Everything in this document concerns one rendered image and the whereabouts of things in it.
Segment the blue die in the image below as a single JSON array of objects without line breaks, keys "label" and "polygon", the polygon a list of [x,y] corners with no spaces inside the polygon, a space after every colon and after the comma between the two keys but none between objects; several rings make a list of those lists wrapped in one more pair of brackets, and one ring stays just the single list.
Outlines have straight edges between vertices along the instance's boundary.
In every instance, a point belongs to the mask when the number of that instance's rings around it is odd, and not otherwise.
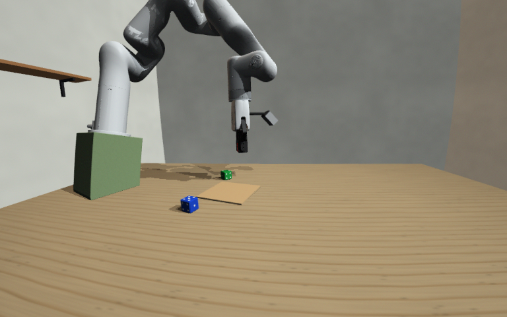
[{"label": "blue die", "polygon": [[182,211],[184,211],[186,213],[193,213],[194,211],[199,209],[197,197],[193,197],[193,196],[189,195],[189,196],[181,199],[180,201],[181,201]]}]

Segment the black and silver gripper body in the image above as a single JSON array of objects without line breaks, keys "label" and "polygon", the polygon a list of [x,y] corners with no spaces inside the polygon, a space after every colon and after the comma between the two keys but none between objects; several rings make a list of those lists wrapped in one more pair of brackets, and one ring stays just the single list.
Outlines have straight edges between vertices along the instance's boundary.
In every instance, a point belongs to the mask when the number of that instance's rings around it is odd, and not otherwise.
[{"label": "black and silver gripper body", "polygon": [[232,131],[237,131],[237,129],[239,128],[240,130],[242,130],[241,117],[245,117],[246,127],[249,130],[250,129],[249,102],[252,100],[249,98],[234,98],[228,101],[232,103],[231,109]]}]

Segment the green die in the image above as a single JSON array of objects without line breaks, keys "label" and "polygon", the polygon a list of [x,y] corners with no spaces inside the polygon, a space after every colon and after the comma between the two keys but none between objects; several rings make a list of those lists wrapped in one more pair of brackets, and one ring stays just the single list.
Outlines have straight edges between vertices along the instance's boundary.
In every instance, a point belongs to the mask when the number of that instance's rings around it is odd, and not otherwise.
[{"label": "green die", "polygon": [[223,180],[232,179],[232,171],[230,171],[230,170],[222,170],[220,173],[221,173],[221,178]]}]

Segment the tan flat mat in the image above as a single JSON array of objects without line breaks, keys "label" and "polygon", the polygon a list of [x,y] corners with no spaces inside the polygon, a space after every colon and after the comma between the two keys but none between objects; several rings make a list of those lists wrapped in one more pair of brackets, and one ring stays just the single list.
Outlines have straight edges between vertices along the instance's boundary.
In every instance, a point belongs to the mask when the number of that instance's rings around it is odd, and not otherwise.
[{"label": "tan flat mat", "polygon": [[239,184],[232,182],[220,182],[205,192],[197,195],[197,198],[242,205],[261,186]]}]

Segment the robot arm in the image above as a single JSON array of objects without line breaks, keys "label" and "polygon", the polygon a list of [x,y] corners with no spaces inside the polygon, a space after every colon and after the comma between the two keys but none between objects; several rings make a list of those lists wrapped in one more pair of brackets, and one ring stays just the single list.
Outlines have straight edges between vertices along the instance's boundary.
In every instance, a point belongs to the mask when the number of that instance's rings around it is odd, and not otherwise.
[{"label": "robot arm", "polygon": [[251,77],[263,82],[275,78],[276,64],[227,0],[203,0],[204,13],[196,0],[148,0],[123,31],[137,54],[115,41],[100,48],[96,113],[88,132],[131,137],[126,133],[130,81],[142,81],[162,59],[165,46],[158,35],[171,11],[188,32],[221,36],[240,55],[227,61],[229,100],[252,99]]}]

